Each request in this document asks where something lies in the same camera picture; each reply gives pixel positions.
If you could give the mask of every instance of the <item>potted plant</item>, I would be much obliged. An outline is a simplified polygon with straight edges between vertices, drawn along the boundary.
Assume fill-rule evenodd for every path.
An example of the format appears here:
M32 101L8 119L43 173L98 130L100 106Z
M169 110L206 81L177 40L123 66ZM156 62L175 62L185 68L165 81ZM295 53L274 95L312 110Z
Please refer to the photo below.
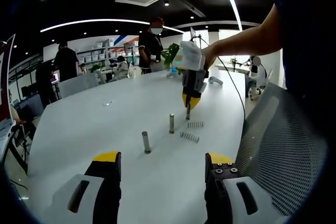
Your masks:
M164 58L164 65L167 67L167 69L170 69L173 60L175 58L175 56L177 55L177 52L179 51L179 49L181 48L181 46L179 46L176 43L172 43L168 49L164 49L161 52L162 57ZM181 74L183 72L183 70L176 68L178 71L178 74Z
M92 68L90 69L91 73L94 73L96 70L101 70L103 66L101 64L93 64Z

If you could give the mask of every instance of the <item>white table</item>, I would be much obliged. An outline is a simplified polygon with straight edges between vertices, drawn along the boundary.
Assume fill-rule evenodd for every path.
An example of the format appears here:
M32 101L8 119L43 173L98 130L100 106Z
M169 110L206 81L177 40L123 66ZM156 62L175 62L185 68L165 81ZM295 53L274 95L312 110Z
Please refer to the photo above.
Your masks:
M245 102L245 79L230 73ZM186 126L181 78L166 71L124 79L77 93L44 111L30 151L28 179L33 213L43 211L53 193L75 174L83 174L100 153L121 152L118 223L204 223L205 153L236 158L244 114L226 71L211 70L223 86L208 84ZM169 114L175 134L169 134ZM142 131L152 148L144 154ZM180 131L200 137L198 144L180 138Z
M236 64L236 67L234 68L232 66L232 64L229 63L229 62L225 62L224 64L225 64L225 66L228 70L233 71L235 69L236 72L244 73L244 74L248 74L250 72L250 68L248 66L244 66L244 65L240 66L240 65ZM225 67L223 66L223 64L215 65L215 67L218 68L219 70L226 70Z

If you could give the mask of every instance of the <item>green plant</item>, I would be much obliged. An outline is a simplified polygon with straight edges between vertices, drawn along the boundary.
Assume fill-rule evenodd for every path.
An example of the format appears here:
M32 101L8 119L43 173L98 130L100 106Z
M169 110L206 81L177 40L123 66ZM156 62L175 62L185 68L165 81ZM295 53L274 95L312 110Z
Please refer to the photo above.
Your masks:
M161 52L162 57L164 58L164 64L167 67L170 67L170 65L172 64L177 52L179 51L180 46L176 43L172 43L168 49L164 49Z
M100 70L103 66L101 64L93 64L92 68L90 69L90 72L93 73L96 70Z

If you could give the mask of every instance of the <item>window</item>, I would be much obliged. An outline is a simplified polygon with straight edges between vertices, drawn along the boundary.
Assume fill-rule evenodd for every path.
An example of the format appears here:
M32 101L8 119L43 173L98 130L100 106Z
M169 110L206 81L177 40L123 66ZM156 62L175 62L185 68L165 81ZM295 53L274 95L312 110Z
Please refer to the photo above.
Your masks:
M239 34L239 30L219 30L219 39L226 39L233 35ZM230 56L221 56L222 61L230 61L231 58L234 58L234 55ZM236 60L239 63L244 63L249 59L250 55L236 55Z
M198 47L200 47L201 49L206 48L209 44L209 34L208 34L208 30L198 30L196 31L196 35L201 35L201 38L204 39L206 42L201 40L201 44L200 44L200 39L195 38L194 42L196 43L196 45ZM183 35L182 35L182 40L183 41L188 41L190 40L191 36L190 36L190 31L186 31Z

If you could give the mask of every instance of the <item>face mask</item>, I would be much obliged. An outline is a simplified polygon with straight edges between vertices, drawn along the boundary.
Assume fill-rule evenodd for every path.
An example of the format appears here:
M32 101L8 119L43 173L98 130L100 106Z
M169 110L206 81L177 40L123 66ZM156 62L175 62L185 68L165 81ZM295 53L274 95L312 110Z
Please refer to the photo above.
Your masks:
M162 28L151 28L151 32L158 35L162 32Z

